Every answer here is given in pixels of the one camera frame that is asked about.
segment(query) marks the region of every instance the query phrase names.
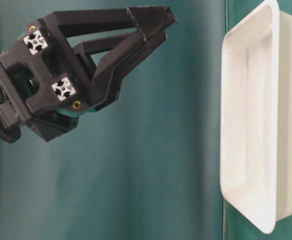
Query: white tray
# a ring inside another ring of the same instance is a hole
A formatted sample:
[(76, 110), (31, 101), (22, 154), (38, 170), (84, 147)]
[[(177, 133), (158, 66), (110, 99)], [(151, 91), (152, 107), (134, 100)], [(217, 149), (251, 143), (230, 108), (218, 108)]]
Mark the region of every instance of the white tray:
[(222, 47), (224, 198), (264, 233), (292, 215), (292, 16), (265, 0)]

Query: robotic arm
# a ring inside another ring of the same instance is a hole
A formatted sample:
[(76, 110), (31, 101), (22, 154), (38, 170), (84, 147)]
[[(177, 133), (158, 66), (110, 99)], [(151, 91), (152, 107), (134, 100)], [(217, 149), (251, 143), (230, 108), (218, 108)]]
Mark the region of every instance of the robotic arm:
[[(27, 26), (0, 54), (0, 139), (13, 143), (27, 126), (45, 141), (77, 127), (79, 116), (118, 100), (123, 78), (166, 39), (168, 6), (57, 11)], [(137, 28), (71, 47), (67, 38)], [(107, 52), (98, 66), (90, 57)]]

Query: brass screw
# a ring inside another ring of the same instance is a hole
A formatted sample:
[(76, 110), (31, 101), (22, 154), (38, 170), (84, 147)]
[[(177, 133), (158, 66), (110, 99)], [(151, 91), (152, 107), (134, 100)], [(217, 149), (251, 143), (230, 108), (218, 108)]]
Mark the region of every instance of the brass screw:
[(73, 109), (80, 109), (81, 108), (81, 101), (79, 101), (79, 100), (74, 101), (74, 103), (72, 104), (72, 108)]
[(29, 28), (29, 31), (31, 32), (31, 31), (34, 31), (36, 29), (36, 26), (31, 26), (30, 28)]

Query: screw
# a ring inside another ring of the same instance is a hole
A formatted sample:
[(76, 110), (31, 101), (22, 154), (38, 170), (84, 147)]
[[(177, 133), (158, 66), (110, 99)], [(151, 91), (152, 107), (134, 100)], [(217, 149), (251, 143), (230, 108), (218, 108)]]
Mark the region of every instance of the screw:
[(71, 85), (70, 82), (68, 82), (68, 83), (66, 84), (66, 88), (68, 88), (68, 89), (72, 89), (72, 85)]
[(45, 41), (45, 39), (44, 39), (44, 37), (41, 36), (41, 37), (38, 38), (38, 41), (39, 41), (40, 43), (43, 43), (43, 42)]
[(79, 100), (74, 101), (74, 103), (72, 104), (72, 108), (73, 109), (80, 109), (81, 108), (81, 101), (79, 101)]
[(29, 31), (31, 32), (31, 31), (34, 31), (36, 29), (36, 26), (31, 26), (30, 28), (29, 28)]

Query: teal backdrop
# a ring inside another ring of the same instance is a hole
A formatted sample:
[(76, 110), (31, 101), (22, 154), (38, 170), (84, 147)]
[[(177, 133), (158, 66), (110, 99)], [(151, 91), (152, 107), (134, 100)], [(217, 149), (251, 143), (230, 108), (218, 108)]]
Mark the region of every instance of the teal backdrop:
[(51, 11), (152, 4), (179, 25), (118, 102), (50, 143), (26, 128), (0, 143), (0, 240), (222, 238), (223, 0), (0, 0), (0, 52)]

